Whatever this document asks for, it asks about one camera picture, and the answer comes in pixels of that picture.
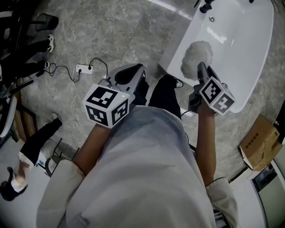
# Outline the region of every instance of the white sneaker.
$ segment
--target white sneaker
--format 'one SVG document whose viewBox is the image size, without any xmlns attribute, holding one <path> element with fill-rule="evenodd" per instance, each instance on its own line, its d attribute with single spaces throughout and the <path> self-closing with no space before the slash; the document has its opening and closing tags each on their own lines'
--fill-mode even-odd
<svg viewBox="0 0 285 228">
<path fill-rule="evenodd" d="M 52 114 L 52 117 L 53 117 L 53 120 L 55 120 L 56 118 L 58 118 L 58 119 L 62 122 L 62 124 L 63 124 L 63 121 L 61 120 L 61 118 L 59 117 L 58 114 L 53 113 L 53 114 Z"/>
<path fill-rule="evenodd" d="M 166 75 L 164 75 L 164 74 L 160 75 L 159 76 L 159 80 L 161 80 L 164 76 L 166 76 Z M 179 80 L 179 79 L 177 79 L 175 77 L 173 77 L 173 78 L 176 80 L 176 88 L 181 88 L 184 85 L 183 81 L 181 81 L 181 80 Z"/>
<path fill-rule="evenodd" d="M 54 36 L 53 36 L 53 34 L 49 34 L 49 35 L 48 35 L 48 40 L 49 40 L 48 51 L 49 51 L 49 52 L 52 52 L 53 49 L 54 49 L 54 44 L 53 44 L 53 42 L 54 42 Z"/>
<path fill-rule="evenodd" d="M 45 62 L 45 67 L 44 67 L 44 68 L 49 68 L 49 66 L 50 66 L 50 62 L 49 62 L 49 61 L 46 61 L 46 62 Z"/>
</svg>

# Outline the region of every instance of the trash can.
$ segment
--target trash can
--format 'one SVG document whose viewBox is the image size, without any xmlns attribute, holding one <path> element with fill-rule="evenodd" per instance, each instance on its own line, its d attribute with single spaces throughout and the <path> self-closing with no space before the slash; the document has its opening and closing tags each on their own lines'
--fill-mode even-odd
<svg viewBox="0 0 285 228">
<path fill-rule="evenodd" d="M 54 30 L 58 25 L 58 17 L 42 13 L 38 16 L 34 24 L 37 32 L 42 30 Z"/>
</svg>

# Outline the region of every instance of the gray marble floor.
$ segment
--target gray marble floor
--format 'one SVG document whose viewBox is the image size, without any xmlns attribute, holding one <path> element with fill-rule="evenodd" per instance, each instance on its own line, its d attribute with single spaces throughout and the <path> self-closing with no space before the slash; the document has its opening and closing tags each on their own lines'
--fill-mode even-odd
<svg viewBox="0 0 285 228">
<path fill-rule="evenodd" d="M 157 76 L 162 72 L 158 61 L 177 25 L 187 23 L 185 13 L 187 0 L 42 0 L 35 18 L 42 12 L 60 19 L 53 31 L 55 50 L 46 56 L 38 54 L 34 60 L 47 58 L 50 62 L 64 64 L 72 71 L 77 63 L 89 64 L 94 57 L 103 59 L 109 71 L 127 63 L 139 62 L 147 70 L 147 82 L 153 91 Z M 274 120 L 285 99 L 285 10 L 281 1 L 275 5 L 273 36 L 270 50 L 261 77 L 245 108 L 237 113 L 216 117 L 216 176 L 228 178 L 244 167 L 237 146 L 259 113 Z M 45 39 L 48 32 L 28 33 L 30 42 Z M 73 103 L 74 113 L 80 122 L 78 128 L 81 146 L 93 124 L 86 119 L 81 101 L 92 83 L 98 83 L 106 74 L 105 66 L 93 62 L 94 74 L 82 74 L 76 83 L 78 96 Z M 182 108 L 187 108 L 192 92 L 188 85 L 177 89 L 177 98 Z M 73 126 L 70 103 L 76 90 L 64 68 L 58 68 L 53 77 L 45 74 L 22 90 L 23 104 L 37 115 L 38 127 L 57 112 L 64 125 L 54 136 L 70 147 L 75 147 L 77 132 Z M 183 125 L 189 142 L 196 145 L 197 116 L 183 117 Z"/>
</svg>

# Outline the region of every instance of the black pants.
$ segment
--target black pants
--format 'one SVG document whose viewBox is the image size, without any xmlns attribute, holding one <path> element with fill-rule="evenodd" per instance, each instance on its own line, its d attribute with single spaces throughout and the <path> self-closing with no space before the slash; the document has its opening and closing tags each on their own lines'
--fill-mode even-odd
<svg viewBox="0 0 285 228">
<path fill-rule="evenodd" d="M 176 99 L 176 79 L 171 76 L 164 76 L 159 80 L 152 93 L 148 106 L 165 109 L 181 119 L 180 107 Z"/>
<path fill-rule="evenodd" d="M 34 165 L 36 165 L 39 158 L 40 149 L 43 147 L 45 142 L 53 136 L 61 125 L 62 122 L 59 120 L 59 118 L 56 118 L 51 123 L 46 124 L 38 132 L 28 138 L 20 152 L 22 152 Z"/>
<path fill-rule="evenodd" d="M 9 86 L 16 78 L 27 77 L 42 70 L 45 67 L 45 61 L 25 62 L 38 52 L 46 52 L 48 47 L 49 40 L 40 41 L 23 47 L 1 60 L 3 83 Z"/>
</svg>

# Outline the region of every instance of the power strip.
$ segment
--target power strip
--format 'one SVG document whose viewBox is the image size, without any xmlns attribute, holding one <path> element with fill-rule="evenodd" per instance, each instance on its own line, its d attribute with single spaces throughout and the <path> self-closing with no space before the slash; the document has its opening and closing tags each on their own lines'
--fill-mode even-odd
<svg viewBox="0 0 285 228">
<path fill-rule="evenodd" d="M 88 69 L 88 68 L 89 68 L 89 65 L 77 64 L 76 65 L 76 72 L 78 72 L 81 69 L 81 73 L 92 74 L 94 67 L 91 66 L 91 69 Z"/>
</svg>

